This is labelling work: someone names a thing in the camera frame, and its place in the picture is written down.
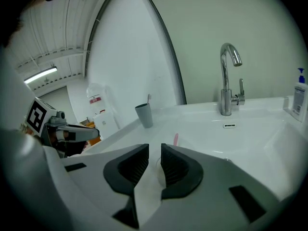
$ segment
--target cup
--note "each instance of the cup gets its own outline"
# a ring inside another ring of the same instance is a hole
[[[152,112],[149,103],[144,103],[135,107],[139,120],[144,128],[150,128],[153,126]]]

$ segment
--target faucet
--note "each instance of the faucet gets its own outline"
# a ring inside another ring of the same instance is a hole
[[[220,113],[223,116],[230,116],[231,112],[231,103],[236,103],[236,105],[244,105],[245,103],[245,94],[244,94],[244,82],[243,79],[240,79],[240,94],[232,96],[231,89],[229,89],[229,77],[226,61],[226,53],[229,52],[233,65],[235,67],[242,65],[241,57],[236,50],[236,48],[229,44],[225,43],[221,46],[220,49],[220,63],[222,71],[222,82],[223,89],[221,90],[221,111]]]

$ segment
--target soap bottle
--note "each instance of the soap bottle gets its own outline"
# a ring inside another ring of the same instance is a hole
[[[306,117],[308,106],[308,85],[305,84],[305,78],[302,75],[304,69],[299,68],[301,73],[299,82],[295,84],[294,101],[291,109],[291,115],[298,121],[302,122]]]

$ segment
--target white sink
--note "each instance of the white sink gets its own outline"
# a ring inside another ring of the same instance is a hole
[[[135,188],[140,224],[160,205],[163,187],[157,180],[156,162],[161,143],[227,158],[267,186],[282,200],[294,193],[308,166],[308,126],[287,112],[286,98],[247,100],[231,116],[222,116],[217,103],[176,106],[154,112],[154,126],[139,121],[91,147],[83,154],[150,144],[149,166]],[[224,128],[225,124],[235,125]]]

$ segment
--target pump nozzle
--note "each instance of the pump nozzle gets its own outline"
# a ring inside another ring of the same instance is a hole
[[[303,69],[302,67],[299,67],[298,70],[299,70],[300,73],[301,73],[301,75],[300,75],[300,77],[299,77],[299,79],[298,79],[298,82],[299,82],[299,83],[304,83],[304,82],[305,82],[305,78],[304,78],[304,76],[302,76],[302,73],[303,73],[304,69]]]

